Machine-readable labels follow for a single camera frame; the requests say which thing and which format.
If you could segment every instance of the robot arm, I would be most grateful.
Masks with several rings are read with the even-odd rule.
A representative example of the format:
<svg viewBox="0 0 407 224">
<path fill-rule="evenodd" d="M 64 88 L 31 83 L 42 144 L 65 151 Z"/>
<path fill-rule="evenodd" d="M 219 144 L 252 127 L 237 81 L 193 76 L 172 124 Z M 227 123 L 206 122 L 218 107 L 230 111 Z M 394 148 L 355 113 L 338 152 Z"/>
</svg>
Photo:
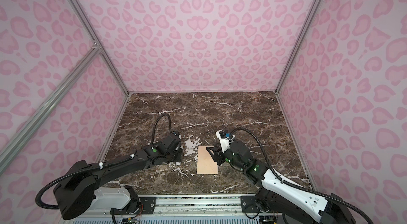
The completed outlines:
<svg viewBox="0 0 407 224">
<path fill-rule="evenodd" d="M 120 189 L 99 188 L 105 183 L 138 170 L 169 162 L 181 162 L 182 147 L 179 133 L 168 135 L 163 141 L 146 145 L 137 150 L 132 158 L 122 156 L 110 161 L 87 164 L 85 160 L 76 162 L 67 174 L 89 167 L 100 167 L 60 181 L 54 188 L 54 196 L 64 220 L 78 217 L 90 209 L 116 208 L 116 214 L 134 213 L 139 207 L 139 198 L 132 187 Z"/>
<path fill-rule="evenodd" d="M 217 131 L 216 136 L 221 147 L 208 147 L 207 151 L 218 165 L 228 162 L 234 169 L 242 172 L 249 183 L 261 187 L 256 194 L 256 205 L 261 211 L 282 212 L 302 223 L 355 223 L 347 207 L 298 190 L 277 179 L 267 164 L 255 159 L 243 142 L 234 140 L 234 136 L 230 138 L 227 130 Z M 283 180 L 298 185 L 277 171 L 276 173 Z"/>
</svg>

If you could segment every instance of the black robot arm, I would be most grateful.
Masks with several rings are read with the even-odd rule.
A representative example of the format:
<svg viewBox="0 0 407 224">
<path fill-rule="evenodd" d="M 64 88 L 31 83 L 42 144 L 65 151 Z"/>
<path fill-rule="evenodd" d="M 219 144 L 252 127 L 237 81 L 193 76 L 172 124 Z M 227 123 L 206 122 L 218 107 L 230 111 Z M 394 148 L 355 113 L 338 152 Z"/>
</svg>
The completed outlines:
<svg viewBox="0 0 407 224">
<path fill-rule="evenodd" d="M 169 134 L 163 141 L 144 146 L 130 156 L 121 156 L 113 160 L 92 164 L 87 164 L 85 160 L 81 160 L 68 170 L 67 175 L 53 181 L 54 184 L 58 183 L 53 190 L 58 206 L 45 204 L 41 200 L 42 194 L 54 185 L 53 182 L 38 193 L 36 203 L 43 208 L 59 209 L 62 218 L 70 220 L 83 214 L 91 205 L 95 204 L 95 201 L 99 200 L 98 192 L 100 190 L 98 189 L 107 182 L 152 166 L 181 162 L 181 157 L 181 141 L 179 133 L 176 132 Z M 126 189 L 128 192 L 125 191 L 125 193 L 129 194 L 129 198 L 124 201 L 123 207 L 126 207 L 127 213 L 132 213 L 137 209 L 138 197 L 131 187 Z"/>
</svg>

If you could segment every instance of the black metal plate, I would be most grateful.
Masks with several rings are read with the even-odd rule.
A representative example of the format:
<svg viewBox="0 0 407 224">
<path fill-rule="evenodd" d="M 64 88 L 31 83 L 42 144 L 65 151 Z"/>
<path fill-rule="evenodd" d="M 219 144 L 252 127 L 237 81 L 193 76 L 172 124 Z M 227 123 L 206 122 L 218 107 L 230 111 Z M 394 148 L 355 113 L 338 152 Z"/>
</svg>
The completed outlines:
<svg viewBox="0 0 407 224">
<path fill-rule="evenodd" d="M 156 197 L 140 197 L 140 201 L 143 205 L 143 211 L 141 214 L 153 214 L 155 209 Z"/>
<path fill-rule="evenodd" d="M 173 162 L 181 162 L 182 161 L 182 156 L 183 156 L 183 149 L 182 148 L 179 148 L 178 150 L 177 150 L 177 152 L 176 152 L 176 156 L 177 156 L 177 158 L 175 159 L 175 160 L 173 160 Z"/>
<path fill-rule="evenodd" d="M 240 196 L 240 206 L 243 213 L 258 213 L 256 196 Z"/>
</svg>

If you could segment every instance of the metal bracket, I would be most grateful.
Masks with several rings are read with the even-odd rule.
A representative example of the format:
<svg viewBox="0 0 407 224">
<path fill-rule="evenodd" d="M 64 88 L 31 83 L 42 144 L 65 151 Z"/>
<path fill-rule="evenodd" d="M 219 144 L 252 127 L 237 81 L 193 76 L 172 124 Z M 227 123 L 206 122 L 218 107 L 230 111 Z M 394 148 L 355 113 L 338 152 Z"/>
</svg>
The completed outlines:
<svg viewBox="0 0 407 224">
<path fill-rule="evenodd" d="M 156 200 L 156 197 L 140 197 L 140 202 L 143 205 L 141 214 L 153 214 Z"/>
<path fill-rule="evenodd" d="M 259 209 L 256 206 L 257 196 L 240 196 L 240 206 L 242 213 L 258 213 Z"/>
<path fill-rule="evenodd" d="M 183 150 L 184 150 L 184 147 L 183 146 L 181 146 L 178 150 L 177 150 L 177 153 L 176 154 L 178 154 L 178 157 L 175 159 L 175 160 L 173 160 L 173 162 L 175 162 L 175 163 L 181 163 L 181 161 L 182 161 L 182 156 L 183 156 Z"/>
<path fill-rule="evenodd" d="M 278 214 L 277 217 L 276 216 L 260 216 L 259 217 L 259 222 L 260 223 L 276 223 L 278 219 Z"/>
</svg>

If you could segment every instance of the aluminum frame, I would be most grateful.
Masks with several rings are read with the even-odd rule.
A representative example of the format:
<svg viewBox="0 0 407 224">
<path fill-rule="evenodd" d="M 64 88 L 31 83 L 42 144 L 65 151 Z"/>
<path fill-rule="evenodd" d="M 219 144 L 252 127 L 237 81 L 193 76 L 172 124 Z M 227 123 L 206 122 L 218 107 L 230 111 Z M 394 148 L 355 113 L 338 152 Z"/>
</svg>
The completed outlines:
<svg viewBox="0 0 407 224">
<path fill-rule="evenodd" d="M 298 55 L 298 52 L 307 37 L 307 33 L 309 29 L 311 28 L 312 22 L 314 21 L 319 8 L 321 8 L 321 5 L 323 4 L 323 0 L 313 0 L 312 5 L 310 7 L 310 10 L 307 14 L 307 17 L 305 18 L 304 24 L 302 25 L 300 34 L 298 35 L 297 40 L 295 41 L 294 48 L 290 54 L 290 57 L 288 59 L 288 62 L 286 66 L 284 67 L 284 70 L 281 75 L 281 79 L 278 81 L 277 87 L 276 87 L 276 95 L 279 94 L 280 90 L 282 89 L 285 80 L 287 79 L 288 73 L 290 72 L 290 69 L 292 68 L 293 62 L 295 58 Z"/>
<path fill-rule="evenodd" d="M 52 111 L 57 107 L 64 96 L 69 92 L 78 78 L 84 73 L 98 54 L 99 46 L 95 45 L 79 62 L 79 64 L 65 77 L 57 89 L 43 102 L 35 114 L 27 121 L 26 125 L 10 140 L 10 143 L 0 154 L 0 176 L 12 163 L 14 158 L 28 143 L 33 134 L 45 122 Z"/>
<path fill-rule="evenodd" d="M 92 24 L 90 23 L 88 17 L 86 16 L 85 10 L 81 6 L 78 0 L 68 0 L 69 4 L 71 5 L 72 9 L 78 16 L 79 20 L 83 24 L 86 33 L 90 36 L 90 38 L 93 40 L 94 44 L 97 44 L 100 46 L 102 50 L 102 57 L 104 61 L 107 64 L 107 67 L 109 68 L 110 72 L 113 74 L 113 77 L 119 84 L 120 88 L 124 92 L 124 94 L 127 96 L 129 95 L 129 90 L 124 83 L 122 77 L 120 76 L 119 72 L 117 71 L 116 67 L 113 65 L 112 61 L 109 58 L 109 55 L 106 52 L 106 49 L 103 46 L 103 43 L 100 41 L 99 37 L 96 34 L 96 31 L 94 30 Z"/>
<path fill-rule="evenodd" d="M 139 197 L 156 197 L 154 214 L 151 217 L 192 217 L 192 216 L 245 216 L 241 208 L 240 196 L 255 194 L 192 194 L 192 195 L 139 195 Z M 79 218 L 106 217 L 110 209 L 89 210 Z M 259 213 L 270 216 L 273 213 Z M 133 217 L 117 215 L 116 217 Z"/>
<path fill-rule="evenodd" d="M 300 162 L 302 164 L 302 168 L 304 169 L 304 172 L 307 175 L 307 178 L 308 178 L 309 183 L 311 184 L 312 188 L 316 189 L 317 188 L 316 183 L 315 183 L 314 178 L 311 175 L 311 170 L 309 169 L 308 163 L 305 161 L 305 156 L 304 156 L 304 154 L 303 154 L 303 152 L 301 150 L 301 147 L 298 145 L 298 140 L 297 140 L 297 137 L 295 136 L 294 127 L 293 127 L 293 125 L 291 124 L 291 121 L 288 119 L 288 117 L 286 115 L 287 114 L 286 110 L 284 109 L 284 106 L 283 106 L 283 104 L 281 102 L 281 99 L 278 96 L 278 94 L 276 94 L 276 97 L 277 97 L 277 102 L 281 107 L 281 112 L 282 112 L 282 115 L 284 116 L 285 123 L 287 124 L 288 131 L 290 132 L 291 138 L 293 139 L 295 149 L 297 150 L 298 156 L 300 157 Z"/>
<path fill-rule="evenodd" d="M 123 114 L 126 110 L 127 104 L 129 103 L 131 94 L 129 94 L 125 99 L 123 100 L 123 103 L 120 107 L 119 113 L 117 113 L 117 116 L 113 122 L 112 128 L 109 131 L 109 134 L 107 136 L 106 142 L 103 144 L 102 149 L 100 151 L 100 154 L 97 158 L 98 161 L 104 161 L 106 158 L 106 154 L 110 148 L 110 145 L 112 144 L 113 138 L 116 134 L 117 128 L 119 127 L 120 121 L 122 120 Z"/>
<path fill-rule="evenodd" d="M 144 91 L 144 92 L 138 92 L 138 91 L 130 91 L 130 94 L 174 94 L 174 93 L 229 93 L 229 92 L 258 92 L 258 91 L 272 91 L 274 90 L 271 89 L 265 89 L 265 90 L 249 90 L 249 89 L 229 89 L 229 90 L 185 90 L 185 91 Z"/>
</svg>

